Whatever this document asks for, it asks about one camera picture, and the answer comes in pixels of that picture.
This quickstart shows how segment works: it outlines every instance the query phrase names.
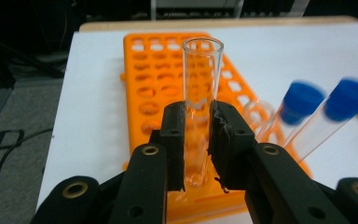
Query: test tube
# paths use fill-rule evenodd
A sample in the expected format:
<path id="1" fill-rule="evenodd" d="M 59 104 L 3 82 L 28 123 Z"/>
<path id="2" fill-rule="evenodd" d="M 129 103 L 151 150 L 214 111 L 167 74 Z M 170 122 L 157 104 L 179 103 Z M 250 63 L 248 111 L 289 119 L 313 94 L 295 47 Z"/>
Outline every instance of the test tube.
<path id="1" fill-rule="evenodd" d="M 186 103 L 185 181 L 201 187 L 207 181 L 210 104 L 216 99 L 223 43 L 210 37 L 184 41 Z"/>
<path id="2" fill-rule="evenodd" d="M 285 146 L 293 136 L 292 132 L 302 126 L 323 100 L 324 94 L 316 86 L 306 81 L 294 81 L 277 112 L 263 124 L 256 140 Z"/>
<path id="3" fill-rule="evenodd" d="M 351 118 L 358 114 L 358 80 L 343 78 L 316 112 L 284 146 L 297 162 L 303 161 Z"/>
<path id="4" fill-rule="evenodd" d="M 275 109 L 270 103 L 257 99 L 246 103 L 243 107 L 242 117 L 255 135 L 258 135 L 274 114 Z"/>

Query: glass test tube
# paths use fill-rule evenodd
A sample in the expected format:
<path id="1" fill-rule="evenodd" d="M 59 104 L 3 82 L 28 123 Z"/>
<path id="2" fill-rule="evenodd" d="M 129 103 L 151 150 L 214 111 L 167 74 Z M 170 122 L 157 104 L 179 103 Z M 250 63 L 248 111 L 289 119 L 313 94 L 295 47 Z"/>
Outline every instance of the glass test tube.
<path id="1" fill-rule="evenodd" d="M 262 100 L 249 101 L 243 107 L 242 117 L 245 119 L 249 127 L 258 135 L 265 123 L 269 122 L 275 114 L 274 107 Z"/>
<path id="2" fill-rule="evenodd" d="M 358 114 L 358 80 L 344 78 L 316 112 L 284 146 L 303 161 L 351 118 Z"/>
<path id="3" fill-rule="evenodd" d="M 184 41 L 184 97 L 186 103 L 185 181 L 200 187 L 206 181 L 210 104 L 216 99 L 223 43 L 210 37 Z"/>
<path id="4" fill-rule="evenodd" d="M 292 82 L 277 112 L 263 124 L 256 140 L 285 146 L 293 137 L 292 133 L 302 126 L 323 100 L 324 94 L 311 83 Z"/>

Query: table surface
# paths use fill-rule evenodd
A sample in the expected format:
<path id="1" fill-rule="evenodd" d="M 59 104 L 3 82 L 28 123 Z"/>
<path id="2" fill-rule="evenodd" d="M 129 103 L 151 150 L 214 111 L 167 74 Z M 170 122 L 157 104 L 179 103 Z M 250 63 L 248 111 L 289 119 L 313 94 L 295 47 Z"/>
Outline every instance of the table surface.
<path id="1" fill-rule="evenodd" d="M 329 93 L 343 77 L 358 77 L 358 22 L 348 17 L 87 23 L 73 39 L 38 206 L 68 177 L 88 175 L 103 183 L 122 171 L 130 156 L 125 84 L 119 79 L 122 39 L 172 31 L 202 31 L 220 39 L 255 93 L 275 108 L 295 79 Z M 330 188 L 342 177 L 358 176 L 358 118 L 306 162 L 313 178 Z M 251 219 L 244 213 L 205 223 L 240 221 Z"/>

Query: plastic tube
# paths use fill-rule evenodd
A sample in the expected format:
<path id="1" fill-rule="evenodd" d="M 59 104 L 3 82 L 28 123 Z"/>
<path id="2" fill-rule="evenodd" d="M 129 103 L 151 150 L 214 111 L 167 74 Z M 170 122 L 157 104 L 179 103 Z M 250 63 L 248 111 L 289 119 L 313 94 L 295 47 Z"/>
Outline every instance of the plastic tube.
<path id="1" fill-rule="evenodd" d="M 223 43 L 210 37 L 183 43 L 186 102 L 185 181 L 200 187 L 207 180 L 210 104 L 216 99 Z"/>
<path id="2" fill-rule="evenodd" d="M 358 114 L 358 80 L 343 78 L 303 127 L 284 146 L 297 162 Z"/>
<path id="3" fill-rule="evenodd" d="M 323 101 L 324 94 L 306 81 L 293 82 L 277 112 L 256 135 L 258 142 L 270 142 L 283 147 Z"/>

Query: blue screw cap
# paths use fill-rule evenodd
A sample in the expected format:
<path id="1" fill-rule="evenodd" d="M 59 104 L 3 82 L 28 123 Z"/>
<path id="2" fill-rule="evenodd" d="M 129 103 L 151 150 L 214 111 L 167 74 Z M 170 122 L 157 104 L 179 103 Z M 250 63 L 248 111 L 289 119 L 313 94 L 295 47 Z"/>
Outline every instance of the blue screw cap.
<path id="1" fill-rule="evenodd" d="M 337 122 L 356 116 L 358 114 L 358 80 L 341 79 L 330 93 L 324 106 L 324 113 Z"/>
<path id="2" fill-rule="evenodd" d="M 281 118 L 289 125 L 297 125 L 311 115 L 324 100 L 324 94 L 304 81 L 293 82 L 283 97 Z"/>

